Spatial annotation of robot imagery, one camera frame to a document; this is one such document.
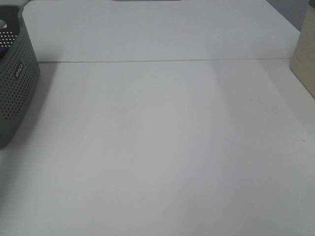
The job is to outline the grey perforated plastic basket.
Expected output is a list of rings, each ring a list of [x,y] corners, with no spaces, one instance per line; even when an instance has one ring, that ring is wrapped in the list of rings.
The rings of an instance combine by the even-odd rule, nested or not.
[[[7,53],[0,60],[0,147],[6,147],[19,129],[32,102],[40,68],[23,19],[23,7],[0,7],[6,27],[0,30],[0,47]]]

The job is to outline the beige box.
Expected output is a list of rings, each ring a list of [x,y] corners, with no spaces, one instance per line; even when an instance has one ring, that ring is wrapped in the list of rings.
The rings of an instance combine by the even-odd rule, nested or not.
[[[315,95],[315,2],[309,1],[290,67],[306,90]]]

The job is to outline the blue microfiber towel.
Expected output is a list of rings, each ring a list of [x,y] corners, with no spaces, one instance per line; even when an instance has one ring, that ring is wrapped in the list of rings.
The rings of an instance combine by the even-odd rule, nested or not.
[[[3,59],[3,57],[6,55],[7,53],[7,48],[6,47],[0,47],[0,60]]]

